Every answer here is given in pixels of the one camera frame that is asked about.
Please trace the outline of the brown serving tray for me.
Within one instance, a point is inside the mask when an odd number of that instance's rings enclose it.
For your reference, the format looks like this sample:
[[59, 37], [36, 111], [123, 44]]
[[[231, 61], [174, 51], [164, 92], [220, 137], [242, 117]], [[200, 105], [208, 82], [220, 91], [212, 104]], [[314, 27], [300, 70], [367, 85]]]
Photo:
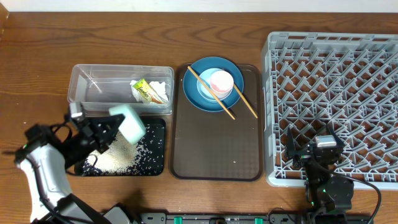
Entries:
[[231, 107], [235, 120], [224, 111], [211, 113], [193, 106], [183, 91], [187, 66], [177, 70], [169, 170], [178, 179], [253, 182], [264, 172], [264, 101], [259, 70], [239, 65], [244, 78], [243, 100]]

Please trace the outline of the pink plastic cup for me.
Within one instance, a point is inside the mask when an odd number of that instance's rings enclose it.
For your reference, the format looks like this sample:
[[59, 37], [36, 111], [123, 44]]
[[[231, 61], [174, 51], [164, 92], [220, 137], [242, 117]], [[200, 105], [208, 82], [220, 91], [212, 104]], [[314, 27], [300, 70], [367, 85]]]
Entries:
[[233, 88], [233, 85], [234, 80], [230, 73], [220, 70], [211, 74], [211, 90], [218, 98], [224, 98], [228, 96]]

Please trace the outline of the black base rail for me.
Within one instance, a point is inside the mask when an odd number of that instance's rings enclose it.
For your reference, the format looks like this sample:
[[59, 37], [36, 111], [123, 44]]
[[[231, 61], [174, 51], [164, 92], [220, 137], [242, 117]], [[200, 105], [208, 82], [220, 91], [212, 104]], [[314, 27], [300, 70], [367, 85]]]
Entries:
[[237, 214], [166, 214], [142, 213], [133, 224], [306, 224], [306, 223], [368, 223], [369, 218], [362, 215], [320, 215], [313, 220], [308, 215], [288, 214], [283, 211], [271, 211], [265, 215]]

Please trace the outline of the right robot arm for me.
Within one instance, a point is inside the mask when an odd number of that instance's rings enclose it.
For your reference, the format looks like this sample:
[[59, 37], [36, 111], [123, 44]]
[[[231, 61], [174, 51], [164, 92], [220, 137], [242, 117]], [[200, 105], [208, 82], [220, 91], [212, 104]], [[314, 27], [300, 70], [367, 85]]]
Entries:
[[307, 201], [312, 208], [296, 219], [296, 223], [348, 223], [346, 211], [352, 208], [354, 183], [333, 175], [329, 166], [340, 158], [345, 144], [326, 126], [326, 134], [316, 136], [315, 142], [299, 149], [291, 129], [287, 131], [285, 156], [294, 168], [305, 170]]

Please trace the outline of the grey dishwasher rack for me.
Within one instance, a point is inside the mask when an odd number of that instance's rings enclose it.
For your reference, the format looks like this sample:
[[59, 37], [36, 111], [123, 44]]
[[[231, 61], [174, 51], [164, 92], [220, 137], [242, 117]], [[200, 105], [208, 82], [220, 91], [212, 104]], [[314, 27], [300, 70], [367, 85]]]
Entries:
[[357, 189], [397, 189], [397, 36], [271, 32], [261, 52], [267, 182], [302, 187], [305, 172], [285, 156], [326, 124], [345, 143], [332, 168]]

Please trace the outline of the green yellow snack wrapper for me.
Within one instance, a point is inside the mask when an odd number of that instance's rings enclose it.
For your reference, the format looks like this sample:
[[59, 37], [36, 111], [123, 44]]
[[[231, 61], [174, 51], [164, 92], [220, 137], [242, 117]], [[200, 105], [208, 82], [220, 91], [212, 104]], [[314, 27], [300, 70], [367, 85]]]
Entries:
[[165, 103], [164, 99], [157, 94], [157, 92], [146, 82], [145, 79], [140, 79], [139, 81], [135, 82], [132, 87], [141, 94], [142, 98], [147, 103]]

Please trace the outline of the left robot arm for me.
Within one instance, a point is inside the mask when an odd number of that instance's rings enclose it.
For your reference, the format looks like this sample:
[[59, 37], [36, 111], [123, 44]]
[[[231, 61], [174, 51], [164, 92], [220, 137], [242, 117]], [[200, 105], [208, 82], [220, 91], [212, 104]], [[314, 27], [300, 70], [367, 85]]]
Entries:
[[15, 165], [27, 177], [32, 223], [132, 223], [120, 205], [97, 212], [73, 194], [67, 170], [114, 141], [124, 115], [100, 118], [65, 116], [62, 123], [36, 124], [25, 132], [27, 144], [15, 153]]

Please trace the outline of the mint green bowl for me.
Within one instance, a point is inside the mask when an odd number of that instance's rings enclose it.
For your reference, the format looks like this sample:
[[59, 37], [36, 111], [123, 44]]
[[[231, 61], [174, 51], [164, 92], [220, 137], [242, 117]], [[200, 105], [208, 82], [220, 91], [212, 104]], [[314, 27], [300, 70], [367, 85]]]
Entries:
[[109, 109], [109, 114], [124, 115], [124, 121], [119, 127], [119, 132], [130, 143], [135, 144], [139, 142], [146, 134], [146, 127], [140, 119], [139, 115], [129, 105], [118, 105]]

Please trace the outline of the clear plastic waste bin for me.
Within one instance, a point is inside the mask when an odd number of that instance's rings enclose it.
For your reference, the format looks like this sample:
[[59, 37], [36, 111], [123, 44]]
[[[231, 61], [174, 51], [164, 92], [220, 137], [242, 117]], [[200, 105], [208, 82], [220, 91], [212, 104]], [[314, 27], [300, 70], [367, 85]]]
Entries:
[[[165, 84], [165, 104], [137, 101], [132, 81]], [[174, 70], [171, 67], [146, 65], [78, 64], [72, 69], [68, 90], [70, 103], [82, 103], [88, 116], [102, 116], [111, 107], [129, 104], [140, 115], [171, 114], [174, 98]]]

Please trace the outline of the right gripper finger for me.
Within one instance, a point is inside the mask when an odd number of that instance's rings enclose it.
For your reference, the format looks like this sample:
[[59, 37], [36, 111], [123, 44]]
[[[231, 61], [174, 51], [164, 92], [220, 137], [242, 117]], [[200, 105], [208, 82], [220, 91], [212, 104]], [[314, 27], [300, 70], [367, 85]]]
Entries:
[[287, 130], [287, 145], [285, 149], [286, 157], [293, 157], [295, 155], [295, 143], [291, 129]]
[[333, 128], [329, 124], [326, 125], [326, 131], [327, 131], [327, 133], [329, 135], [333, 136], [337, 147], [344, 147], [345, 146], [345, 143], [336, 135], [336, 133], [334, 132]]

